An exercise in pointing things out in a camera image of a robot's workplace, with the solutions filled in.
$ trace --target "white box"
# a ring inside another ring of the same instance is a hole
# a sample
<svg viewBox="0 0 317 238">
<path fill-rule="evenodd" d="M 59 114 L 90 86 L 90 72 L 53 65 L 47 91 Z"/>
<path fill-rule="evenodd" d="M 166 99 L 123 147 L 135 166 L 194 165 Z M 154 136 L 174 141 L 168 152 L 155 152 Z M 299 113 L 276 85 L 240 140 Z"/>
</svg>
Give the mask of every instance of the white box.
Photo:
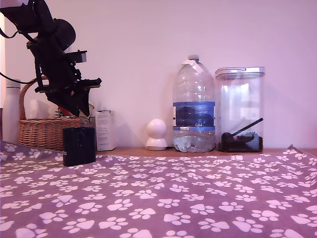
<svg viewBox="0 0 317 238">
<path fill-rule="evenodd" d="M 113 150 L 116 147 L 114 112 L 110 110 L 96 112 L 97 150 Z"/>
</svg>

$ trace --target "container lid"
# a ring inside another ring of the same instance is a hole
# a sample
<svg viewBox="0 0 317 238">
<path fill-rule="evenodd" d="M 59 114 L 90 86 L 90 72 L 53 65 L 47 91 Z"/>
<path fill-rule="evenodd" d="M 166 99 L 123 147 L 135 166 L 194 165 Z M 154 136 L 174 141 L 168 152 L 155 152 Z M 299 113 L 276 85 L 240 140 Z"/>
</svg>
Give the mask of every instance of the container lid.
<svg viewBox="0 0 317 238">
<path fill-rule="evenodd" d="M 5 81 L 5 86 L 6 88 L 21 88 L 21 84 L 20 83 L 16 83 L 16 82 L 13 82 L 11 80 L 6 80 Z"/>
<path fill-rule="evenodd" d="M 236 78 L 237 75 L 241 77 L 262 77 L 263 75 L 265 75 L 265 67 L 226 67 L 219 68 L 215 73 L 216 77 L 226 74 L 227 76 L 229 76 L 226 77 L 226 79 Z"/>
</svg>

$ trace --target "wooden table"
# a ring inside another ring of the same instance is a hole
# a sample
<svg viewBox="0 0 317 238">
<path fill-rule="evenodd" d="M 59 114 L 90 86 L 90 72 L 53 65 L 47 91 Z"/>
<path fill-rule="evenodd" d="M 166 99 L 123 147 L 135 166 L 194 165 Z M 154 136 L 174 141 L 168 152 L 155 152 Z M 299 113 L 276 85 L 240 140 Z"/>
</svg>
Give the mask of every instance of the wooden table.
<svg viewBox="0 0 317 238">
<path fill-rule="evenodd" d="M 278 153 L 285 149 L 263 149 L 263 154 Z M 317 149 L 301 149 L 305 153 L 317 156 Z M 131 155 L 131 156 L 158 156 L 158 157 L 173 157 L 173 156 L 207 156 L 207 155 L 247 155 L 261 153 L 224 153 L 220 151 L 210 151 L 205 153 L 183 153 L 175 149 L 167 149 L 162 151 L 150 151 L 145 148 L 115 148 L 112 151 L 97 151 L 99 155 Z"/>
</svg>

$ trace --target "black cup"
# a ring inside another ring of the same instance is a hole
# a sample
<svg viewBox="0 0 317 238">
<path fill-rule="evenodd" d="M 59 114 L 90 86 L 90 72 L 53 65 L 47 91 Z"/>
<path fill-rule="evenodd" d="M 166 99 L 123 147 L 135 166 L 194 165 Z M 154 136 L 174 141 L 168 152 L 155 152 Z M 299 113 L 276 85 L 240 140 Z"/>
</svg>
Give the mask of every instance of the black cup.
<svg viewBox="0 0 317 238">
<path fill-rule="evenodd" d="M 63 164 L 75 166 L 96 161 L 96 129 L 69 127 L 63 129 Z"/>
</svg>

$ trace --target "clear plastic container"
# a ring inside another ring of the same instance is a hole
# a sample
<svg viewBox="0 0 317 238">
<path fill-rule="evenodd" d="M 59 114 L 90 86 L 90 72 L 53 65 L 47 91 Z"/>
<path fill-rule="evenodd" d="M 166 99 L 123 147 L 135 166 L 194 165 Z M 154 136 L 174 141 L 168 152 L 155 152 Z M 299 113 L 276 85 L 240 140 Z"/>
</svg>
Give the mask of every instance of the clear plastic container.
<svg viewBox="0 0 317 238">
<path fill-rule="evenodd" d="M 262 89 L 264 67 L 227 67 L 216 72 L 220 89 L 220 150 L 263 150 Z"/>
<path fill-rule="evenodd" d="M 199 56 L 188 56 L 179 71 L 173 93 L 174 146 L 182 152 L 215 148 L 215 85 Z"/>
</svg>

